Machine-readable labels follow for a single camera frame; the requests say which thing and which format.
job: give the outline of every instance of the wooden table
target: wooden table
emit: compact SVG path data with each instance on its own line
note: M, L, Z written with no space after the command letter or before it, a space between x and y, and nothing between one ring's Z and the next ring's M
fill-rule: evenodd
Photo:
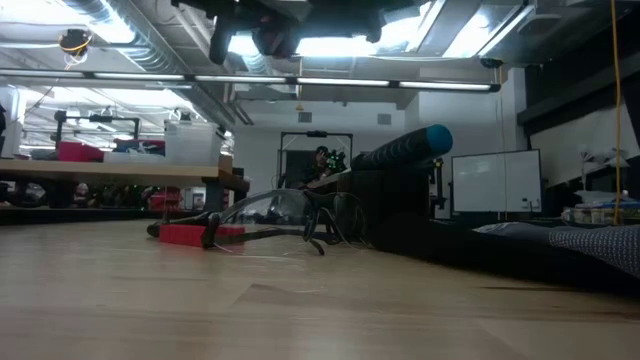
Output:
M38 178L84 183L129 183L157 186L206 186L206 210L221 211L224 189L236 192L236 201L249 183L215 166L107 164L64 161L0 160L0 180Z
M203 251L148 240L149 222L3 227L3 359L640 354L631 300L291 236Z

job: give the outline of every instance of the ceiling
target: ceiling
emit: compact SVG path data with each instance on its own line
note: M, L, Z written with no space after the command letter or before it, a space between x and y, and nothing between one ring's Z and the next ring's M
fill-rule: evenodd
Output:
M64 0L0 0L0 66L35 69L64 69L64 54L57 47L58 37L68 28L88 29L85 18L71 14L70 9L60 5ZM455 44L471 43L464 41L464 34L471 34L476 43L484 43L492 27L520 8L521 0L432 0L442 3L437 16L434 17L426 37L415 51L404 52L406 41L400 45L378 46L384 54L375 56L348 57L297 57L291 60L274 60L264 57L254 58L263 73L256 73L256 64L247 62L247 57L230 53L224 67L212 64L207 58L208 41L205 35L213 31L213 22L206 19L202 12L181 8L179 14L170 5L170 0L106 0L110 4L133 5L136 14L129 14L138 21L142 19L150 27L147 31L159 35L156 39L168 46L172 56L182 61L188 71L193 73L252 73L255 75L283 74L309 77L332 78L367 78L367 79L432 79L460 82L496 82L493 70L483 67L477 57L458 59L443 58L455 53L462 46ZM488 57L500 58L508 66L521 66L549 61L573 47L587 41L598 31L609 24L608 1L603 0L538 0L536 8L525 16L520 26L514 27L487 54ZM281 1L289 11L303 17L308 10L305 1ZM618 1L619 15L633 10L640 1ZM465 30L477 24L478 14L486 18L482 24L485 32ZM407 38L415 37L418 31L405 31ZM123 55L121 48L107 42L107 38L96 38L92 44L86 61L74 66L74 70L95 71L144 71ZM180 112L194 113L198 121L202 114L195 114L196 107L184 94L171 89L151 89L148 84L98 81L60 81L40 79L2 79L4 84L20 87L27 97L27 107L42 100L42 107L33 109L25 121L25 127L33 130L47 130L55 127L51 120L55 110L72 109L82 113L103 111L110 106L111 111L119 114L138 114L143 119L143 132L161 132L164 120L175 117L176 109ZM223 90L216 89L218 101L222 101ZM307 108L313 108L311 102L341 103L347 107L349 103L386 103L396 110L403 109L415 96L414 91L368 89L354 87L303 86L236 86L235 98L242 100L240 104L254 118L254 122L278 124L268 121L268 107L265 101L282 102L283 108L289 106L290 100L301 101ZM333 108L318 105L317 110ZM396 110L385 110L391 113ZM217 118L206 120L218 121ZM127 122L114 123L117 131L131 131ZM67 130L81 129L79 125L65 124ZM106 135L74 135L72 136L108 146L113 136ZM45 133L27 133L25 141L31 144L50 143Z

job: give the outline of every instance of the whiteboard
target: whiteboard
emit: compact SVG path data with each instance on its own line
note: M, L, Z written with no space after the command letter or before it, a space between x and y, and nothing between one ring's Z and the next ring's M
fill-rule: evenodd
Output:
M542 211L537 150L453 157L453 211Z

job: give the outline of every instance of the black machine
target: black machine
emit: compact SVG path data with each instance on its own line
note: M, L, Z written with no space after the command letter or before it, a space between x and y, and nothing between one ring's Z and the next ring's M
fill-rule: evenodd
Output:
M275 0L171 0L206 12L217 18L211 38L209 58L222 65L231 37L237 31L251 31L261 54L288 58L298 43L308 37L354 37L380 40L385 18L400 20L418 16L426 0L308 0L311 6L300 21Z

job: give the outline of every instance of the red box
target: red box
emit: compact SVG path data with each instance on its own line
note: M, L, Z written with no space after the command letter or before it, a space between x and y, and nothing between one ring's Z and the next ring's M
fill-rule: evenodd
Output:
M58 159L71 162L102 162L102 150L82 143L61 141L58 145Z
M202 247L202 234L206 227L198 225L161 225L160 242L186 246ZM241 226L219 226L216 235L228 236L244 234Z

